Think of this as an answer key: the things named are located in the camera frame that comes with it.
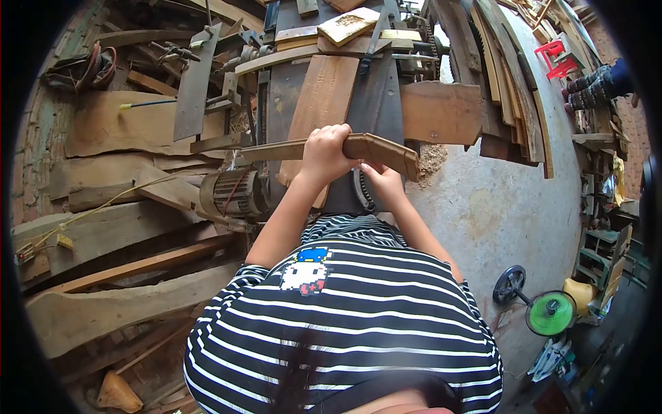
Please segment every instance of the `person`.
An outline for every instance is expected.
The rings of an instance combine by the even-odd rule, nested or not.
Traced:
[[[616,59],[613,66],[603,65],[590,75],[570,81],[561,90],[566,103],[565,110],[573,113],[579,109],[603,107],[619,96],[632,93],[632,106],[637,107],[639,97],[634,93],[630,71],[625,60]]]
[[[496,410],[503,367],[467,282],[400,175],[343,155],[351,131],[311,132],[246,263],[191,330],[185,380],[207,413]],[[352,168],[399,230],[374,215],[322,216],[304,229],[320,191]]]

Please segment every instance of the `hair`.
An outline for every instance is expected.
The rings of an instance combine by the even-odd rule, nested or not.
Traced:
[[[269,398],[272,414],[303,414],[308,403],[308,389],[315,383],[317,368],[322,364],[322,353],[313,351],[312,345],[318,342],[323,332],[306,328],[298,337],[294,347],[282,345],[285,363],[278,386]],[[424,381],[417,387],[431,408],[448,408],[454,413],[461,413],[461,388],[453,388],[439,377],[434,381]]]

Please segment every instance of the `black and white striped shirt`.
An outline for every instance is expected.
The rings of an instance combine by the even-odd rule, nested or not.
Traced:
[[[459,388],[465,413],[497,409],[501,359],[467,282],[371,215],[323,217],[273,269],[242,266],[187,340],[191,395],[207,413],[267,412],[283,347],[306,328],[322,333],[312,347],[322,363],[311,414],[347,411],[429,377]]]

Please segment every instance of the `hand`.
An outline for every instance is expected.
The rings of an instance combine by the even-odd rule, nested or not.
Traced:
[[[404,194],[402,178],[396,171],[374,163],[362,163],[363,173],[370,178],[375,186],[377,196],[390,212],[396,211],[403,202],[407,202]]]
[[[342,153],[342,143],[352,132],[347,124],[327,125],[310,133],[303,150],[301,176],[306,181],[322,189],[331,181],[341,177],[359,164]]]

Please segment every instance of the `electrical wire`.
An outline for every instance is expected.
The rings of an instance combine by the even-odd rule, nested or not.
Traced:
[[[42,243],[46,242],[46,240],[48,240],[49,237],[51,237],[53,234],[55,234],[55,233],[56,233],[57,231],[59,231],[59,230],[64,230],[69,224],[73,223],[74,221],[76,221],[76,220],[80,220],[80,219],[82,219],[83,217],[87,217],[87,216],[90,215],[90,214],[94,214],[94,213],[96,213],[97,211],[99,211],[99,210],[101,210],[102,208],[104,208],[104,207],[110,205],[113,201],[115,201],[115,200],[118,199],[119,197],[122,197],[124,194],[126,194],[126,193],[128,193],[128,192],[130,192],[130,191],[134,191],[134,190],[137,190],[137,189],[140,189],[140,188],[143,188],[143,187],[147,187],[148,185],[157,184],[157,183],[160,183],[160,182],[163,182],[163,181],[170,180],[172,177],[174,177],[174,176],[176,176],[177,174],[180,174],[180,173],[182,173],[182,172],[191,172],[191,173],[195,174],[196,176],[202,177],[201,174],[198,174],[197,172],[195,172],[195,171],[193,171],[193,170],[180,170],[180,171],[176,171],[176,172],[174,172],[174,173],[170,173],[170,174],[168,174],[166,177],[161,177],[161,178],[158,178],[158,179],[156,179],[156,180],[150,181],[150,182],[145,183],[145,184],[135,185],[134,187],[132,187],[132,188],[130,188],[130,189],[128,189],[128,190],[124,190],[124,191],[122,191],[122,192],[119,193],[118,195],[114,196],[113,198],[111,198],[110,200],[106,201],[104,204],[98,206],[97,208],[95,208],[95,209],[93,209],[93,210],[90,210],[90,211],[88,211],[88,212],[86,212],[86,213],[84,213],[84,214],[81,214],[80,216],[76,216],[76,217],[74,217],[74,218],[72,218],[72,219],[70,219],[70,220],[68,220],[68,221],[66,221],[66,222],[64,222],[64,223],[61,223],[61,224],[59,224],[58,226],[54,227],[53,229],[51,229],[51,230],[49,230],[49,231],[46,231],[46,232],[44,232],[44,233],[42,233],[42,234],[38,234],[38,235],[36,235],[36,236],[34,236],[34,237],[30,237],[30,238],[23,239],[23,240],[20,240],[20,241],[24,241],[24,240],[32,240],[32,239],[38,238],[38,237],[40,237],[40,236],[44,236],[41,240],[39,240],[37,243],[35,243],[35,244],[33,245],[33,248],[35,249],[35,252],[36,252],[36,251],[38,251],[36,248],[38,248]],[[18,251],[20,251],[20,250],[26,248],[26,247],[29,246],[29,245],[30,245],[30,243],[25,244],[24,246],[22,246],[20,249],[17,249],[16,251],[18,252]]]

